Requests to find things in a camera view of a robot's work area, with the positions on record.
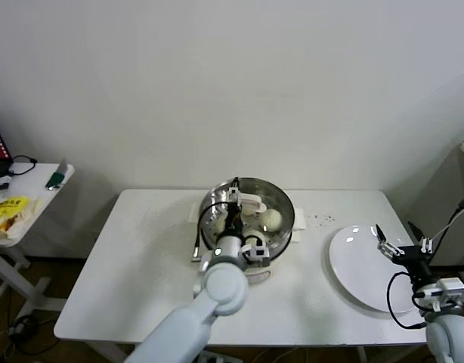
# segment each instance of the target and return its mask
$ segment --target peeled egg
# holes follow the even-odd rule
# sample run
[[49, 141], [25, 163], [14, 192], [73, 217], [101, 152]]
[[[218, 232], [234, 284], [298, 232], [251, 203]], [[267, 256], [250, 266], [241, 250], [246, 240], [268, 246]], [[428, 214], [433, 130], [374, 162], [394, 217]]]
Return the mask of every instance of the peeled egg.
[[220, 234], [225, 229], [225, 216], [220, 216], [214, 221], [213, 231], [216, 234]]
[[255, 210], [253, 210], [252, 208], [247, 208], [246, 206], [243, 206], [242, 207], [242, 214], [244, 216], [251, 216], [252, 214], [254, 214]]
[[268, 209], [259, 215], [259, 224], [264, 232], [275, 232], [283, 224], [283, 217], [277, 210]]

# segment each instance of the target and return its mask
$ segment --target white table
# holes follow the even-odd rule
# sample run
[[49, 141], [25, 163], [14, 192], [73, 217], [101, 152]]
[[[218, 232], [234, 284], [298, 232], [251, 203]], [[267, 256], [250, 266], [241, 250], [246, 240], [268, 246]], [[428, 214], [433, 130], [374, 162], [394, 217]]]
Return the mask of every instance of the white table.
[[[139, 343], [171, 310], [190, 303], [198, 266], [190, 261], [196, 226], [187, 220], [193, 203], [206, 192], [123, 191], [56, 323], [56, 336]], [[302, 241], [290, 244], [273, 262], [271, 278], [250, 287], [242, 310], [215, 322], [209, 343], [424, 343], [424, 330], [402, 330], [388, 314], [355, 302], [329, 267], [329, 242], [345, 226], [378, 223], [387, 236], [410, 240], [385, 195], [379, 191], [287, 194], [296, 208], [305, 211], [308, 226]], [[400, 319], [409, 324], [420, 316], [411, 311]]]
[[[23, 172], [28, 170], [31, 166], [32, 164], [30, 163], [14, 163], [11, 166], [11, 170], [14, 172]], [[65, 299], [55, 299], [44, 296], [43, 293], [51, 281], [50, 278], [43, 277], [39, 280], [37, 285], [33, 286], [18, 272], [20, 267], [29, 267], [30, 263], [18, 250], [17, 245], [60, 191], [60, 189], [49, 191], [45, 188], [45, 184], [56, 171], [57, 167], [58, 164], [38, 163], [36, 167], [27, 174], [14, 176], [9, 189], [5, 192], [6, 197], [26, 195], [31, 200], [39, 200], [35, 215], [26, 221], [20, 236], [12, 240], [7, 238], [0, 239], [0, 252], [7, 253], [16, 262], [16, 265], [12, 267], [0, 257], [0, 278], [4, 281], [0, 286], [0, 298], [9, 286], [20, 295], [24, 296], [26, 298], [26, 303], [20, 310], [18, 316], [29, 314], [34, 309], [58, 312], [63, 308], [66, 302]], [[74, 167], [68, 165], [68, 170], [63, 180], [64, 184], [73, 173]]]

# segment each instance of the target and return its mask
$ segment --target snack package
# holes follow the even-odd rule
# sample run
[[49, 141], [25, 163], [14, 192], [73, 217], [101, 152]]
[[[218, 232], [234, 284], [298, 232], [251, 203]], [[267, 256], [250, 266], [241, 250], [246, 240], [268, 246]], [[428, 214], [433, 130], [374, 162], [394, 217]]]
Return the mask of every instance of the snack package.
[[0, 202], [0, 237], [18, 238], [25, 222], [36, 213], [37, 204], [25, 195]]

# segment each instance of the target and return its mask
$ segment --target wooden floor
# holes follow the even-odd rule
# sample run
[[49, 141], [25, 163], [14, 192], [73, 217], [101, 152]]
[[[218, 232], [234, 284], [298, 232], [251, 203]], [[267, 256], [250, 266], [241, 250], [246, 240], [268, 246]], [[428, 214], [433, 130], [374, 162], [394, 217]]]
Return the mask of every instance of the wooden floor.
[[[35, 284], [42, 276], [52, 277], [52, 282], [46, 291], [46, 295], [52, 297], [68, 297], [70, 291], [76, 282], [77, 277], [82, 269], [83, 263], [81, 262], [34, 262], [27, 270], [20, 270], [30, 282]], [[23, 305], [23, 299], [13, 292], [11, 295], [7, 292], [0, 301], [0, 333], [7, 330], [7, 310], [10, 306], [11, 320], [13, 320], [18, 313], [20, 307]], [[51, 318], [56, 318], [56, 313], [53, 312], [36, 312], [36, 317], [39, 321], [44, 321]], [[23, 346], [27, 352], [36, 352], [50, 346], [55, 337], [52, 334], [53, 324], [42, 326], [35, 338], [28, 344]], [[0, 357], [4, 355], [5, 349], [8, 347], [9, 341], [5, 334], [0, 336]], [[126, 351], [131, 351], [132, 346], [122, 346]], [[222, 354], [230, 355], [233, 357], [241, 358], [244, 363], [251, 363], [254, 358], [260, 354], [254, 363], [272, 363], [274, 360], [285, 352], [291, 349], [265, 349], [265, 348], [210, 348], [208, 350], [220, 352]], [[384, 351], [384, 348], [367, 348], [368, 357], [373, 357]], [[419, 347], [417, 351], [402, 359], [399, 363], [420, 363], [421, 360], [428, 355], [426, 347]], [[105, 363], [106, 359], [95, 353], [91, 348], [83, 343], [61, 341], [52, 350], [45, 352], [41, 355], [26, 356], [19, 352], [10, 354], [10, 358], [3, 361], [15, 363], [32, 363], [39, 361], [42, 363]], [[355, 348], [339, 347], [339, 348], [310, 348], [310, 349], [296, 349], [291, 351], [288, 355], [281, 358], [278, 363], [292, 363], [292, 362], [308, 362], [308, 363], [359, 363], [357, 350]], [[434, 360], [427, 360], [425, 363], [432, 363]]]

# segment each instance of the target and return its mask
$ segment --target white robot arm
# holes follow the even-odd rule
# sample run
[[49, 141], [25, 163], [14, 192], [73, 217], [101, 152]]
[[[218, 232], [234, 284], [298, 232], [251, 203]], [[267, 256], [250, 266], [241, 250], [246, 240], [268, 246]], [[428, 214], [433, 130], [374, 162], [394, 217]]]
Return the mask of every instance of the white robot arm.
[[239, 311], [246, 293], [247, 278], [240, 268], [229, 262], [212, 266], [202, 279], [202, 291], [195, 300], [171, 312], [126, 363], [190, 363], [209, 341], [217, 316]]
[[195, 300], [189, 306], [171, 312], [125, 363], [190, 363], [209, 341], [215, 319], [221, 315], [232, 315], [243, 307], [248, 283], [243, 273], [246, 269], [243, 254], [245, 239], [240, 219], [238, 178], [236, 180], [227, 196], [225, 230], [200, 267], [200, 272], [205, 274], [200, 288], [194, 289]]
[[412, 300], [418, 300], [416, 306], [425, 319], [425, 323], [407, 328], [426, 326], [427, 345], [437, 363], [464, 363], [463, 282], [458, 278], [432, 276], [428, 266], [432, 240], [423, 238], [421, 246], [396, 247], [386, 240], [379, 226], [376, 234], [380, 252], [408, 270], [413, 285]]

